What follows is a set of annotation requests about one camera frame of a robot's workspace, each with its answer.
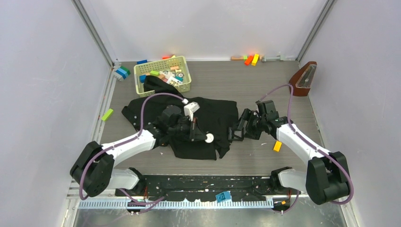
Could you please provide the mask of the black button shirt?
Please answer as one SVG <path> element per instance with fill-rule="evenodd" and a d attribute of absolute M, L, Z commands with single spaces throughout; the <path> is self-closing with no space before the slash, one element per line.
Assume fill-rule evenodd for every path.
<path fill-rule="evenodd" d="M 217 160 L 230 150 L 228 129 L 238 120 L 235 101 L 188 98 L 199 105 L 189 117 L 175 87 L 153 76 L 145 78 L 144 87 L 154 90 L 154 96 L 133 99 L 122 114 L 135 130 L 143 126 L 155 133 L 156 148 L 170 146 L 176 157 L 197 160 Z"/>

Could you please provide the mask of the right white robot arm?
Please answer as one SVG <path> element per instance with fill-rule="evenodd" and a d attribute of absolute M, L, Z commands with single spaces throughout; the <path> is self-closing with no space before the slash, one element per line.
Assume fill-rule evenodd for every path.
<path fill-rule="evenodd" d="M 347 159 L 341 152 L 330 152 L 301 132 L 288 116 L 280 116 L 272 100 L 258 101 L 257 110 L 244 109 L 238 122 L 228 130 L 230 141 L 259 140 L 271 135 L 292 150 L 306 165 L 306 172 L 291 167 L 273 170 L 270 189 L 282 194 L 288 188 L 306 192 L 317 205 L 352 199 L 354 187 Z"/>

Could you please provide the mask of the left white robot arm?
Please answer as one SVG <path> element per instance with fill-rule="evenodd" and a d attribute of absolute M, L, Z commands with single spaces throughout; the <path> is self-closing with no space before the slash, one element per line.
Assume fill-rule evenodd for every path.
<path fill-rule="evenodd" d="M 141 195 L 145 183 L 139 172 L 132 167 L 121 170 L 116 166 L 134 155 L 165 144 L 169 139 L 213 142 L 213 134 L 202 132 L 198 127 L 194 113 L 199 108 L 196 102 L 188 103 L 183 109 L 169 105 L 152 123 L 131 136 L 103 145 L 96 141 L 88 143 L 72 166 L 71 177 L 88 197 L 98 196 L 106 189 L 126 189 L 134 196 Z"/>

